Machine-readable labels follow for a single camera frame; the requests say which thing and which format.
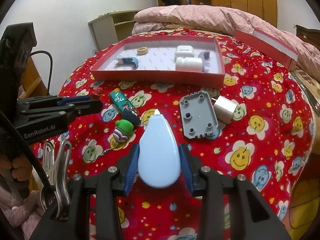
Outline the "green wooden shelf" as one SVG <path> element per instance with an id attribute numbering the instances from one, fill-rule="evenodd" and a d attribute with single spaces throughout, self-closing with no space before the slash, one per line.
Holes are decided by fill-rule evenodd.
<path id="1" fill-rule="evenodd" d="M 131 36 L 138 12 L 139 10 L 114 11 L 88 22 L 97 49 L 103 50 Z"/>

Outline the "round wooden chess piece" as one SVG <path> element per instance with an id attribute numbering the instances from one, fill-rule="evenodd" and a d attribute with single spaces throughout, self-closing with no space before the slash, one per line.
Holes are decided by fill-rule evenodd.
<path id="1" fill-rule="evenodd" d="M 139 47 L 137 49 L 137 55 L 145 55 L 149 52 L 148 47 Z"/>

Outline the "red shallow box tray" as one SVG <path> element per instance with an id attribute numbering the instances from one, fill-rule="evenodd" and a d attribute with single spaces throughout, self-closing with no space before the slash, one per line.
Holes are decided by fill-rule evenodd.
<path id="1" fill-rule="evenodd" d="M 179 45 L 194 48 L 194 57 L 210 51 L 209 72 L 182 72 L 175 70 L 175 51 Z M 139 47 L 148 47 L 145 55 L 137 55 Z M 117 58 L 136 57 L 138 69 L 130 65 L 116 67 Z M 91 67 L 97 80 L 148 81 L 178 83 L 219 89 L 225 78 L 225 67 L 219 44 L 215 38 L 204 36 L 137 36 L 120 41 Z"/>

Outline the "pink folded quilt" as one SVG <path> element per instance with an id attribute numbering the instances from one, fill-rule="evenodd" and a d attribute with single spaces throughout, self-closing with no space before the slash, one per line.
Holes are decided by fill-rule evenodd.
<path id="1" fill-rule="evenodd" d="M 297 63 L 311 77 L 319 81 L 319 50 L 298 38 L 296 35 L 279 30 L 258 16 L 239 9 L 213 7 L 209 5 L 171 5 L 151 7 L 135 15 L 132 34 L 170 29 L 166 24 L 177 28 L 205 30 L 234 36 L 236 30 L 252 33 L 259 29 L 277 38 L 298 53 Z"/>

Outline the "red smiley flower blanket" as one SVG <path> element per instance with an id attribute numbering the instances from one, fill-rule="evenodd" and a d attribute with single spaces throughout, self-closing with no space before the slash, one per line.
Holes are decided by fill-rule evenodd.
<path id="1" fill-rule="evenodd" d="M 105 54 L 77 68 L 61 88 L 60 96 L 101 92 L 103 110 L 77 118 L 65 134 L 51 139 L 54 146 L 67 139 L 72 144 L 68 175 L 99 174 L 126 155 L 139 142 L 150 116 L 159 110 L 167 119 L 178 144 L 185 142 L 193 155 L 217 172 L 244 174 L 257 187 L 280 219 L 291 202 L 291 190 L 310 155 L 315 137 L 314 115 L 291 73 L 274 59 L 224 35 L 213 35 L 225 63 L 221 90 L 208 88 L 210 96 L 224 96 L 236 103 L 229 124 L 221 125 L 211 140 L 188 139 L 183 134 L 179 101 L 199 86 L 137 81 L 98 81 L 91 67 Z M 141 125 L 127 142 L 116 145 L 112 137 L 121 119 L 110 99 L 120 89 L 138 109 Z"/>

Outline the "white usb wall charger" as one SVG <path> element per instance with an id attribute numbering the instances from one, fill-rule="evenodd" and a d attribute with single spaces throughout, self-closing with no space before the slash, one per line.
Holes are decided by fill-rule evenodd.
<path id="1" fill-rule="evenodd" d="M 211 100 L 214 102 L 213 110 L 217 119 L 225 124 L 230 123 L 238 104 L 223 96 L 219 96 L 217 99 L 211 98 Z"/>

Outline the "small red figurine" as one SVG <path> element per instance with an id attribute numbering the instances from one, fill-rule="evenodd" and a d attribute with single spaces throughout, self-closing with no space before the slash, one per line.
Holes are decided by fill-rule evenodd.
<path id="1" fill-rule="evenodd" d="M 104 96 L 104 91 L 101 87 L 98 87 L 92 92 L 91 99 L 92 100 L 100 100 Z"/>

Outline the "metal spring clip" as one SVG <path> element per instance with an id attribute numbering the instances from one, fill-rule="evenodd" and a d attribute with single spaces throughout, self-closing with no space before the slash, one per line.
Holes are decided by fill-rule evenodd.
<path id="1" fill-rule="evenodd" d="M 42 168 L 50 188 L 42 185 L 40 200 L 44 210 L 47 210 L 53 201 L 57 201 L 55 219 L 66 219 L 69 213 L 71 198 L 67 189 L 67 170 L 71 152 L 72 146 L 68 140 L 60 143 L 57 153 L 54 151 L 52 142 L 44 143 Z"/>

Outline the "teal printed lighter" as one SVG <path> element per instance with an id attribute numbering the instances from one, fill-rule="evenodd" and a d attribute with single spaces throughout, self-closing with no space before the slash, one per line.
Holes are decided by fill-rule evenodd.
<path id="1" fill-rule="evenodd" d="M 138 115 L 136 107 L 131 103 L 131 101 L 125 96 L 125 94 L 119 89 L 116 88 L 112 90 L 109 94 L 113 104 L 116 109 L 123 114 L 125 110 L 132 112 L 134 115 Z"/>

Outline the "white cylindrical container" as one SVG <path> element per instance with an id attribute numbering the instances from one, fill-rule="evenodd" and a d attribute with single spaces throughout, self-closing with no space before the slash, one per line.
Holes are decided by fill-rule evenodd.
<path id="1" fill-rule="evenodd" d="M 202 72 L 203 61 L 195 57 L 178 57 L 175 62 L 175 70 L 182 72 Z"/>

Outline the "light blue correction tape dispenser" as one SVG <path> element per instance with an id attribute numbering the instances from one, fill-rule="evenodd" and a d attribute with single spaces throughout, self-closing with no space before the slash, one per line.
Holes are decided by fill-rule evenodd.
<path id="1" fill-rule="evenodd" d="M 163 189 L 174 184 L 180 172 L 174 134 L 166 118 L 155 110 L 139 140 L 138 174 L 146 185 Z"/>

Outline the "grey plastic cover plate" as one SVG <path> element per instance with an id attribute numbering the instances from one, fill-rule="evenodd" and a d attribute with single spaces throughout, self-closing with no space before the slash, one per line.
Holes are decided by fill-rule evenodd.
<path id="1" fill-rule="evenodd" d="M 198 91 L 179 101 L 184 136 L 188 139 L 216 139 L 220 127 L 209 94 Z"/>

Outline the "blue curved figurine toy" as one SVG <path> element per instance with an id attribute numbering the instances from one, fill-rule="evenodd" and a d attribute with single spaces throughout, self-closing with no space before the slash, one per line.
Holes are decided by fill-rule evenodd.
<path id="1" fill-rule="evenodd" d="M 117 58 L 116 67 L 130 65 L 132 69 L 138 69 L 139 60 L 136 57 L 119 57 Z"/>

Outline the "green hat figurine keychain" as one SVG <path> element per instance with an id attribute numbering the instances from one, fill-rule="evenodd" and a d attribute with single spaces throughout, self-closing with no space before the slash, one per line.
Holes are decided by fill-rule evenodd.
<path id="1" fill-rule="evenodd" d="M 116 121 L 116 126 L 113 133 L 109 136 L 109 148 L 103 149 L 97 141 L 92 139 L 82 149 L 82 159 L 85 163 L 93 163 L 99 157 L 104 156 L 109 151 L 118 151 L 125 148 L 132 138 L 135 138 L 134 126 L 131 122 L 121 119 Z"/>

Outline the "dark navy small figurine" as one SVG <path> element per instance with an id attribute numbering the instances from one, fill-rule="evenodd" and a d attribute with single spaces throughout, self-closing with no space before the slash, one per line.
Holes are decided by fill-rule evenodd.
<path id="1" fill-rule="evenodd" d="M 122 119 L 129 121 L 131 124 L 133 124 L 134 128 L 140 125 L 140 118 L 135 115 L 135 113 L 127 109 L 123 110 Z"/>

